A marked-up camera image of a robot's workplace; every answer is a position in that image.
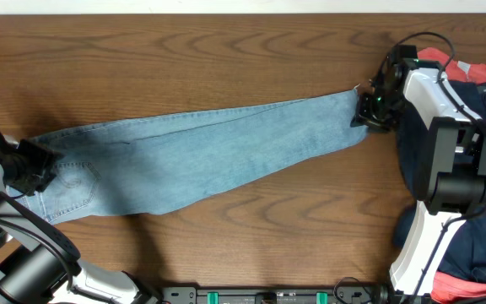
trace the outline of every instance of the wooden table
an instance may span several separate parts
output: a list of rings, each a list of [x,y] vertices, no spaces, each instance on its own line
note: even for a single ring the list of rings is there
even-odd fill
[[[421,30],[486,63],[486,14],[0,16],[0,128],[29,137],[350,90]],[[393,134],[375,134],[171,214],[57,227],[83,258],[150,284],[333,285],[386,278],[410,203]]]

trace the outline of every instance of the fabric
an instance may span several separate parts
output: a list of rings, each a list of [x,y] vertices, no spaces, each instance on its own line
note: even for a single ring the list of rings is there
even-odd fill
[[[350,90],[48,133],[33,140],[65,155],[57,178],[20,203],[52,224],[88,215],[165,214],[357,144],[366,127],[350,127],[356,103]]]
[[[418,52],[418,58],[446,64],[449,55],[436,48],[427,47]],[[451,63],[445,67],[445,72],[447,73],[447,78],[449,80],[474,82],[476,84],[486,83],[486,64],[451,61]]]
[[[486,296],[455,300],[455,304],[486,304]]]
[[[434,301],[444,304],[457,303],[461,299],[484,296],[486,296],[486,284],[467,282],[441,272],[436,273],[434,289],[430,294]]]
[[[451,86],[466,105],[486,120],[486,84],[451,81]],[[397,147],[402,175],[413,193],[413,173],[419,158],[419,142],[426,128],[413,107],[409,107],[397,130]],[[415,215],[408,209],[399,220],[393,241],[402,246]],[[470,220],[453,237],[439,271],[463,280],[486,283],[486,216]]]

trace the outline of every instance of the green connector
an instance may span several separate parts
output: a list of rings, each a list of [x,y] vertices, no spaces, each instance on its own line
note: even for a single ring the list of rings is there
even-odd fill
[[[317,292],[316,293],[316,304],[327,304],[327,293]]]
[[[219,304],[218,292],[208,292],[208,304]]]

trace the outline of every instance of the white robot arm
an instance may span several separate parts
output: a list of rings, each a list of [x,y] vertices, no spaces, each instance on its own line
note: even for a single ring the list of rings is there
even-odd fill
[[[37,235],[44,235],[57,250],[69,250],[65,246],[73,247],[72,243],[59,231],[47,223],[43,227],[42,221],[36,215],[16,203],[5,194],[3,184],[4,170],[0,165],[0,215],[2,219],[13,222],[9,214],[19,215],[14,224],[20,225]],[[57,234],[52,240],[48,235]],[[0,269],[0,303],[114,303],[138,304],[155,303],[156,298],[149,291],[140,290],[133,280],[123,272],[111,272],[87,263],[79,258],[79,253],[69,254],[67,262],[75,259],[75,272],[71,288],[68,289],[66,272],[61,269],[57,261],[40,243],[26,236],[20,231],[0,226],[0,247],[15,237],[23,244],[13,255],[16,258],[8,270]]]
[[[406,107],[412,106],[418,117],[410,119],[419,119],[426,129],[413,173],[415,218],[390,268],[395,292],[423,296],[433,290],[446,249],[465,223],[461,217],[486,204],[486,138],[473,126],[473,120],[481,117],[464,104],[447,75],[440,73],[441,65],[420,61],[415,46],[393,48],[386,70],[382,68],[373,83],[374,93],[361,96],[353,125],[389,131],[397,127]]]

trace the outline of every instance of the jeans pocket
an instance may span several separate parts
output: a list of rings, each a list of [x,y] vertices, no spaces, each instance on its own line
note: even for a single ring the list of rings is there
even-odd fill
[[[40,194],[48,221],[87,206],[100,181],[99,172],[89,162],[61,163],[54,170],[56,178]]]

